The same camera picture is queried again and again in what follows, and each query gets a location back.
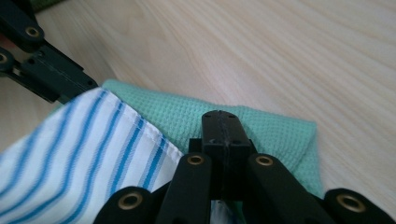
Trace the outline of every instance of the screw hole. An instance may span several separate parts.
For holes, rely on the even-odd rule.
[[[356,212],[356,213],[362,213],[366,211],[366,206],[358,200],[357,198],[348,195],[348,194],[340,194],[337,196],[337,202],[340,203],[343,207],[345,207],[347,210]]]
[[[257,157],[256,162],[263,166],[270,166],[270,165],[274,164],[273,160],[271,160],[271,158],[266,157],[266,156]]]
[[[125,194],[119,199],[119,208],[122,210],[131,210],[143,202],[143,197],[139,192]]]
[[[204,163],[204,158],[201,156],[190,156],[187,158],[187,162],[191,165],[199,165]]]
[[[29,26],[25,30],[26,34],[28,34],[31,37],[39,37],[40,33],[37,31],[35,27]]]
[[[6,63],[8,61],[7,56],[0,53],[0,63]]]

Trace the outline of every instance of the wood grain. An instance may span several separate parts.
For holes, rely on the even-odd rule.
[[[396,218],[395,1],[66,1],[37,18],[99,83],[315,121],[325,189],[354,189]],[[52,106],[0,88],[6,147]]]

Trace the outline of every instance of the blue striped cloth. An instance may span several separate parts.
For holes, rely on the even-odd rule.
[[[92,223],[117,190],[171,180],[181,156],[113,93],[88,91],[0,155],[0,223]],[[212,223],[237,222],[212,204]]]

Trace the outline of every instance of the green waffle towel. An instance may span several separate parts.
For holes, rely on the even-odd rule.
[[[149,91],[117,80],[103,88],[115,93],[155,125],[183,153],[190,138],[201,137],[201,116],[224,110],[239,117],[259,152],[279,158],[305,188],[322,196],[316,144],[316,124],[262,112],[246,106],[214,105],[170,93]]]

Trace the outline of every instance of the striped towel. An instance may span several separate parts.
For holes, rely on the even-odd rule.
[[[0,223],[92,223],[115,191],[170,181],[181,156],[110,91],[86,92],[0,155]],[[213,205],[214,223],[233,218]]]

